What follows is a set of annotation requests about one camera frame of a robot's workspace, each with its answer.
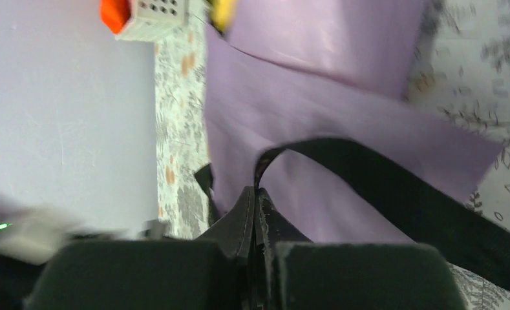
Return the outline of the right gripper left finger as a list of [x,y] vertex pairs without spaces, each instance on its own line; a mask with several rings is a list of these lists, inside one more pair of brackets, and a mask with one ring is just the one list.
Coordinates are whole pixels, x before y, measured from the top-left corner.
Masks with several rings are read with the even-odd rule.
[[195,240],[75,241],[45,267],[28,309],[253,309],[253,189]]

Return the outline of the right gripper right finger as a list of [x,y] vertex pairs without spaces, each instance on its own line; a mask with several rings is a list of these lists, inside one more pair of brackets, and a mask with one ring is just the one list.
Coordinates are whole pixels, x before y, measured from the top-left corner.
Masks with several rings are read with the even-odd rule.
[[256,192],[266,309],[463,309],[449,266],[421,244],[312,243]]

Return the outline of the yellow fake flower bunch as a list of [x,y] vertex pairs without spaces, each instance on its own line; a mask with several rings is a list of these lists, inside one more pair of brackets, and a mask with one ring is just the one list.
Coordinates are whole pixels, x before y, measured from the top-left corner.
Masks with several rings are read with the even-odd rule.
[[237,0],[208,0],[209,22],[221,34],[233,21]]

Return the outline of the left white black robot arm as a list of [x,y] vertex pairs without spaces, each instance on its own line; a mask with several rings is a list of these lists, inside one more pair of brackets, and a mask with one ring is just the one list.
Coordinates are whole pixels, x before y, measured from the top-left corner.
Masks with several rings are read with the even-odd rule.
[[24,309],[44,268],[0,254],[0,309]]

